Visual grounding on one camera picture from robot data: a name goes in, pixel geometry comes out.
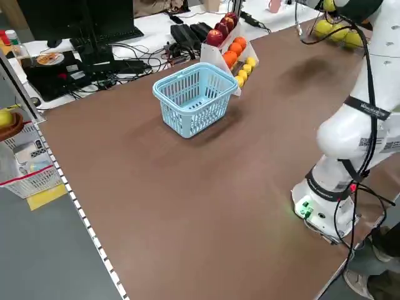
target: light blue basket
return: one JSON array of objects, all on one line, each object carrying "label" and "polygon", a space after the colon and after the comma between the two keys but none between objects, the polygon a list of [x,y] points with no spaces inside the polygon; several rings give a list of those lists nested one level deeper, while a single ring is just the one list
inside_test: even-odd
[{"label": "light blue basket", "polygon": [[160,100],[164,122],[190,138],[225,115],[237,88],[230,74],[200,62],[160,79],[152,92]]}]

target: wire basket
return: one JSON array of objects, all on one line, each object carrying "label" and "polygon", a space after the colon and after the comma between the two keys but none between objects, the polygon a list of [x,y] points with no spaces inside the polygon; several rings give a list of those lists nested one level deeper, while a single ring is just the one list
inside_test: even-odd
[{"label": "wire basket", "polygon": [[230,74],[200,62],[157,81],[152,91],[160,100],[162,120],[191,138],[225,115],[237,88]]},{"label": "wire basket", "polygon": [[[27,198],[61,184],[61,178],[53,165],[23,176],[14,157],[13,149],[17,146],[40,140],[34,124],[27,122],[17,135],[0,142],[0,187],[6,188],[21,198]],[[41,154],[48,161],[49,155]]]}]

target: orange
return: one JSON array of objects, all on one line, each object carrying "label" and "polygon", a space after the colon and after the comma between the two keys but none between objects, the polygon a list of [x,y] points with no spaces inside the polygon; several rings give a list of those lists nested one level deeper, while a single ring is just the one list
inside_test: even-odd
[{"label": "orange", "polygon": [[238,43],[240,46],[242,46],[242,50],[246,48],[247,42],[244,37],[238,36],[236,39],[233,40],[235,43]]},{"label": "orange", "polygon": [[240,54],[242,54],[243,48],[242,46],[238,43],[238,42],[233,42],[230,46],[229,46],[229,50],[235,52],[237,54],[237,56],[239,57]]},{"label": "orange", "polygon": [[231,69],[235,64],[236,60],[238,59],[238,55],[233,51],[226,51],[222,57],[225,60],[228,68]]}]

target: sneaker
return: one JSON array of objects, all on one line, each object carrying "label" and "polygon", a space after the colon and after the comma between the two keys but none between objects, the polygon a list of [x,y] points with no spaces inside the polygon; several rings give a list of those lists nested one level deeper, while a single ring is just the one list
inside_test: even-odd
[{"label": "sneaker", "polygon": [[[379,228],[378,230],[379,230],[379,232],[377,232],[375,234],[384,235],[390,230],[390,228],[388,228],[387,226],[383,226],[383,227]],[[394,259],[394,257],[387,255],[383,250],[379,249],[379,247],[374,245],[373,234],[369,236],[369,240],[372,243],[372,251],[374,252],[376,258],[378,258],[382,263],[388,263],[389,261]]]},{"label": "sneaker", "polygon": [[354,271],[347,270],[343,274],[344,281],[347,285],[360,296],[374,300],[367,288],[368,276],[360,275]]}]

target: lemon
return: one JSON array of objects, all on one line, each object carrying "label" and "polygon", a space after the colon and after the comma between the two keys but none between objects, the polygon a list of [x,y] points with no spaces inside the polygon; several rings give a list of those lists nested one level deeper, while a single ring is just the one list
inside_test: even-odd
[{"label": "lemon", "polygon": [[236,76],[235,79],[236,79],[237,84],[239,85],[239,87],[242,88],[243,84],[244,84],[244,79],[242,77],[240,77],[240,76]]},{"label": "lemon", "polygon": [[346,47],[348,48],[357,48],[363,46],[363,40],[356,31],[350,31],[344,41],[346,42]]},{"label": "lemon", "polygon": [[0,110],[0,128],[10,126],[13,123],[13,115],[5,110]]},{"label": "lemon", "polygon": [[242,77],[244,82],[248,80],[248,73],[245,70],[240,70],[237,75]]},{"label": "lemon", "polygon": [[256,67],[256,60],[253,57],[248,57],[246,59],[246,64],[249,64],[253,69]]},{"label": "lemon", "polygon": [[[342,27],[344,27],[344,25],[336,24],[332,27],[331,32],[338,30],[339,28],[342,28]],[[331,39],[335,42],[342,41],[348,35],[348,33],[349,33],[348,28],[339,30],[338,32],[335,32],[334,34],[331,35]]]},{"label": "lemon", "polygon": [[320,20],[315,26],[314,33],[316,36],[321,38],[330,33],[332,31],[332,27],[333,25],[327,20]]},{"label": "lemon", "polygon": [[333,0],[324,0],[324,10],[331,13],[336,10]]},{"label": "lemon", "polygon": [[251,73],[251,66],[249,64],[244,64],[242,67],[242,70],[245,70],[247,75],[250,75]]}]

